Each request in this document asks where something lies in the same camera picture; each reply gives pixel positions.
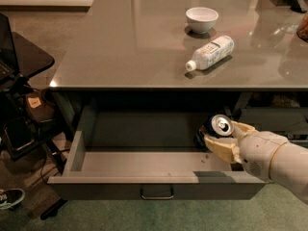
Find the shoe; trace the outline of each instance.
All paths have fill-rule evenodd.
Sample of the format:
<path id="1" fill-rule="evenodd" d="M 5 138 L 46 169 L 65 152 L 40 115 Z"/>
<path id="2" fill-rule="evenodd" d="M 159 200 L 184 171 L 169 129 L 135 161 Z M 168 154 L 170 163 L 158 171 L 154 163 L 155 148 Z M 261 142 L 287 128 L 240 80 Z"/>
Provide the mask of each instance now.
<path id="1" fill-rule="evenodd" d="M 10 209 L 25 197 L 22 189 L 0 190 L 0 210 Z"/>

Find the drawer handle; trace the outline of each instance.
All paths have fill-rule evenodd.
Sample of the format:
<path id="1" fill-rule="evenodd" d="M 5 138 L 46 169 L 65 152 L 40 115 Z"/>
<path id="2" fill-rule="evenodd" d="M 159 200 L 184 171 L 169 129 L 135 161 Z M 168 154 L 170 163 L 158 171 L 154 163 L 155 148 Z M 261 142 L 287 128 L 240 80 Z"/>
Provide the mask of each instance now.
<path id="1" fill-rule="evenodd" d="M 143 200 L 171 200 L 173 198 L 173 189 L 171 189 L 171 196 L 144 196 L 143 189 L 141 189 L 141 198 Z"/>

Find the bottle cap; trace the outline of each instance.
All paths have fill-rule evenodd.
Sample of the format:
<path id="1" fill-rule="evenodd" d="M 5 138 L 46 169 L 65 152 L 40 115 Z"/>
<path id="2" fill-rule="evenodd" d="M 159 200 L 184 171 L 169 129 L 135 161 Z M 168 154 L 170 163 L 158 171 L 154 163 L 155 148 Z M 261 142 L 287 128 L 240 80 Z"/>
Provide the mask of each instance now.
<path id="1" fill-rule="evenodd" d="M 195 61 L 190 60 L 190 61 L 186 62 L 185 68 L 186 68 L 186 70 L 188 70 L 188 71 L 193 71 L 193 70 L 195 70 L 195 69 L 196 69 L 196 63 L 195 63 Z"/>

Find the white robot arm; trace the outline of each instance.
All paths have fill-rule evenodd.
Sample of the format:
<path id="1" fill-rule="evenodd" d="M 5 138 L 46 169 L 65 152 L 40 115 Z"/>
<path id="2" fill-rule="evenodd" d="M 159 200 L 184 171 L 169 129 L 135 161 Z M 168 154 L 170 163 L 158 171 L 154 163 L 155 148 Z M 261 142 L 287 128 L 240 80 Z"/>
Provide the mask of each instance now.
<path id="1" fill-rule="evenodd" d="M 272 132 L 232 121 L 232 138 L 205 134 L 206 146 L 229 163 L 266 182 L 273 181 L 308 204 L 308 150 Z"/>

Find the bowl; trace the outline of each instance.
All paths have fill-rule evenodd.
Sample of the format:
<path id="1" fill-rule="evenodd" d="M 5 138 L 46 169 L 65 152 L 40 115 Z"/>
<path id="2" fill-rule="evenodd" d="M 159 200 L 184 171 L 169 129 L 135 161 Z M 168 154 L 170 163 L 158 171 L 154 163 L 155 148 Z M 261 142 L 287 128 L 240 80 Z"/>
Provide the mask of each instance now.
<path id="1" fill-rule="evenodd" d="M 197 34 L 205 34 L 218 20 L 218 13 L 205 7 L 191 8 L 186 11 L 189 26 Z"/>

